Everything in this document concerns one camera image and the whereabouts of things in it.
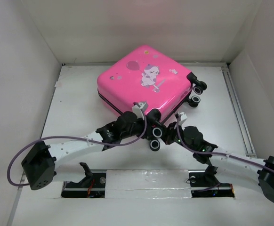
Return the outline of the pink hard-shell suitcase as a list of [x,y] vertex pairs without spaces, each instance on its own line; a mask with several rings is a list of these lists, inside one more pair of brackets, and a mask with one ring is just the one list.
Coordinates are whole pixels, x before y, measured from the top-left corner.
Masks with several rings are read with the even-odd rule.
[[150,149],[158,151],[164,136],[163,124],[187,102],[197,107],[207,84],[193,72],[150,46],[140,46],[119,60],[97,79],[97,91],[102,101],[120,115],[120,129],[131,125],[134,103],[147,118],[144,138]]

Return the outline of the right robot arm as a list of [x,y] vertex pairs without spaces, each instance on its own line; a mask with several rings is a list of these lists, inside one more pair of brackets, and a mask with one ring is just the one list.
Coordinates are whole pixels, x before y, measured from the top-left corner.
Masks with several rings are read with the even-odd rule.
[[229,153],[204,140],[195,127],[182,128],[177,122],[166,129],[165,144],[177,143],[201,164],[206,164],[204,180],[208,185],[232,184],[262,193],[274,203],[274,156],[267,159],[251,158]]

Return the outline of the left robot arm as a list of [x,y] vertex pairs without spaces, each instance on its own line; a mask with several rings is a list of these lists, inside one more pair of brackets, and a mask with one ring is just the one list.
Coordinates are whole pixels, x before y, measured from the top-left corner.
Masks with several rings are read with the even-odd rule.
[[137,136],[142,138],[148,123],[145,116],[137,117],[133,112],[125,112],[112,121],[84,137],[72,137],[71,141],[47,145],[37,141],[21,164],[31,190],[39,190],[50,184],[58,174],[57,169],[75,158],[93,152],[125,146],[121,141]]

